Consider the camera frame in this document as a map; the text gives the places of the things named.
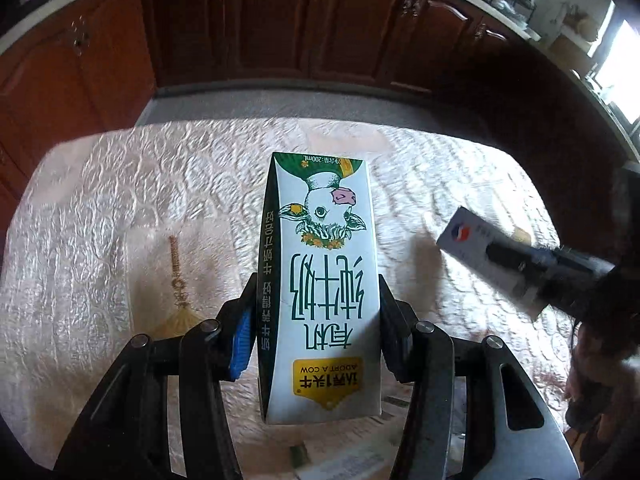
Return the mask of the right human hand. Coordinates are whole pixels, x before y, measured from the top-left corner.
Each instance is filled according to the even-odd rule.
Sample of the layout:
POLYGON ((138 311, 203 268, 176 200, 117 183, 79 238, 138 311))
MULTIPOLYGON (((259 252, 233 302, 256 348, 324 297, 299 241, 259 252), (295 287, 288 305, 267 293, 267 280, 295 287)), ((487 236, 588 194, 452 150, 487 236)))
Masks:
POLYGON ((565 387, 570 428, 597 425, 597 438, 611 443, 639 417, 639 346, 605 339, 582 323, 570 359, 565 387))

